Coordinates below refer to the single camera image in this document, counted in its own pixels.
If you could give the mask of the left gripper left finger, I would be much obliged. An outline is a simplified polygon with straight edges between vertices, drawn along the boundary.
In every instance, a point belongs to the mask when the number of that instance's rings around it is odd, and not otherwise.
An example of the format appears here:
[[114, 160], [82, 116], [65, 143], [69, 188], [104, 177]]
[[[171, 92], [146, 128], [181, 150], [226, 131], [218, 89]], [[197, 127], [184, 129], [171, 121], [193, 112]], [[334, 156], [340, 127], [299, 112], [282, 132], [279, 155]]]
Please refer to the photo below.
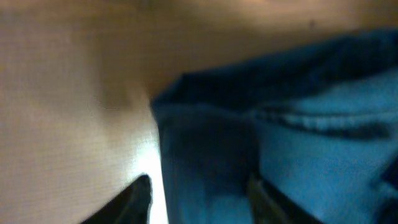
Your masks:
[[81, 224], [147, 224], [151, 205], [151, 179], [142, 174]]

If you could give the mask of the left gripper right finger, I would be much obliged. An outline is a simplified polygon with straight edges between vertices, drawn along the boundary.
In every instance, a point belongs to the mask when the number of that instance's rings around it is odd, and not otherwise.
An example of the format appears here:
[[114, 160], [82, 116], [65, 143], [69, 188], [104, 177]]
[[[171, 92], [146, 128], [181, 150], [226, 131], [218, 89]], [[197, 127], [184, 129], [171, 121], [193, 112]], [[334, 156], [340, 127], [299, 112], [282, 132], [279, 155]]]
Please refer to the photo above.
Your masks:
[[322, 224], [256, 175], [248, 180], [247, 196], [255, 224]]

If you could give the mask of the navy blue shorts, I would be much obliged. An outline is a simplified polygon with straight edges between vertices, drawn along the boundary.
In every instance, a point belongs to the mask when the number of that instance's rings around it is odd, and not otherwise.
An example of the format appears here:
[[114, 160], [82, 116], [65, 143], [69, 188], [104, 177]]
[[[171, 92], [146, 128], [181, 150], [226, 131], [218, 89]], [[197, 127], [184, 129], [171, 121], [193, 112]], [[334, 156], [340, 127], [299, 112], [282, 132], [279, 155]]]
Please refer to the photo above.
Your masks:
[[258, 176], [322, 223], [397, 222], [397, 30], [186, 73], [151, 101], [170, 223], [254, 223]]

